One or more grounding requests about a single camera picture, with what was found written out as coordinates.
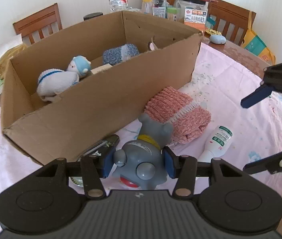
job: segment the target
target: pink knitted toy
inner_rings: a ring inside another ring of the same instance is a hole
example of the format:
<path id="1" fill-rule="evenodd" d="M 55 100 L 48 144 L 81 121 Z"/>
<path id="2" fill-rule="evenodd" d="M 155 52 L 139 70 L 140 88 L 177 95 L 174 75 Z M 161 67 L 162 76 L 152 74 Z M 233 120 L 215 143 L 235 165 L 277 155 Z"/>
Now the pink knitted toy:
<path id="1" fill-rule="evenodd" d="M 160 123 L 172 123 L 172 140 L 181 144 L 198 138 L 211 122 L 209 111 L 173 87 L 166 87 L 154 96 L 144 112 Z"/>

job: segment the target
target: stuffed toy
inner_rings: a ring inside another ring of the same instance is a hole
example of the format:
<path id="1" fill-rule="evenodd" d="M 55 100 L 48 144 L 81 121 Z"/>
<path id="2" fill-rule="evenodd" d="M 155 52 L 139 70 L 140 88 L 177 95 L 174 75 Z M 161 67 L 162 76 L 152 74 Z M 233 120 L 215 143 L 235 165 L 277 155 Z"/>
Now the stuffed toy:
<path id="1" fill-rule="evenodd" d="M 91 62 L 83 56 L 72 58 L 66 71 L 61 69 L 48 69 L 38 78 L 37 93 L 44 101 L 53 102 L 56 95 L 64 92 L 91 73 Z"/>
<path id="2" fill-rule="evenodd" d="M 68 65 L 67 71 L 78 73 L 80 79 L 86 77 L 91 71 L 91 62 L 84 56 L 74 57 Z"/>
<path id="3" fill-rule="evenodd" d="M 137 56 L 139 50 L 133 44 L 125 44 L 121 47 L 111 48 L 103 52 L 103 64 L 110 64 L 112 66 L 125 62 L 131 57 Z"/>
<path id="4" fill-rule="evenodd" d="M 136 140 L 126 142 L 115 151 L 113 161 L 117 168 L 114 177 L 129 187 L 154 190 L 167 181 L 167 172 L 161 150 L 171 142 L 173 125 L 152 120 L 148 114 L 139 117 L 142 123 Z"/>

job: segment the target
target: blue knit hat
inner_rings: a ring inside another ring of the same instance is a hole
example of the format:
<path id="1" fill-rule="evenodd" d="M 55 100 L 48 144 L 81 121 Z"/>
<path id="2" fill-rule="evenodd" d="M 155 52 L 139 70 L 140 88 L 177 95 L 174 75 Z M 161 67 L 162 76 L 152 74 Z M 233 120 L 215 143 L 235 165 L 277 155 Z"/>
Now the blue knit hat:
<path id="1" fill-rule="evenodd" d="M 87 72 L 91 70 L 91 62 L 84 56 L 76 56 L 72 60 L 75 62 L 81 76 L 86 76 Z"/>

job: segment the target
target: cardboard box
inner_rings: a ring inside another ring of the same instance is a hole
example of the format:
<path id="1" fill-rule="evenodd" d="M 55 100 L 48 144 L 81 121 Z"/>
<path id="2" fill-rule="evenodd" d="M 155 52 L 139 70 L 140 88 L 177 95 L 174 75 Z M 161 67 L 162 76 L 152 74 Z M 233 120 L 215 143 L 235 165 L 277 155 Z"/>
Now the cardboard box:
<path id="1" fill-rule="evenodd" d="M 148 52 L 151 38 L 159 50 Z M 11 59 L 2 97 L 2 132 L 42 164 L 58 157 L 75 161 L 86 148 L 136 119 L 164 87 L 178 89 L 189 82 L 201 38 L 200 31 L 184 24 L 126 11 L 63 29 Z M 126 43 L 135 44 L 142 54 L 83 79 L 54 103 L 39 99 L 42 71 L 65 70 L 76 55 L 98 67 L 105 50 Z"/>

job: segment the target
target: green label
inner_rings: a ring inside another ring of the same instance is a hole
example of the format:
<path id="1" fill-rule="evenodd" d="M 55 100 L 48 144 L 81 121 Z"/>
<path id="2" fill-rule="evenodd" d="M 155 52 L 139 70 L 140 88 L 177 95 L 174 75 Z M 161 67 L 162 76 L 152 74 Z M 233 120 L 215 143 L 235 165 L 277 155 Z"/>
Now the green label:
<path id="1" fill-rule="evenodd" d="M 221 139 L 219 139 L 217 137 L 212 137 L 212 140 L 218 142 L 221 146 L 224 146 L 224 142 Z"/>
<path id="2" fill-rule="evenodd" d="M 232 132 L 228 130 L 226 127 L 220 126 L 219 129 L 223 129 L 226 133 L 228 133 L 230 136 L 232 136 Z"/>
<path id="3" fill-rule="evenodd" d="M 259 36 L 255 36 L 245 47 L 248 51 L 258 56 L 266 48 Z"/>

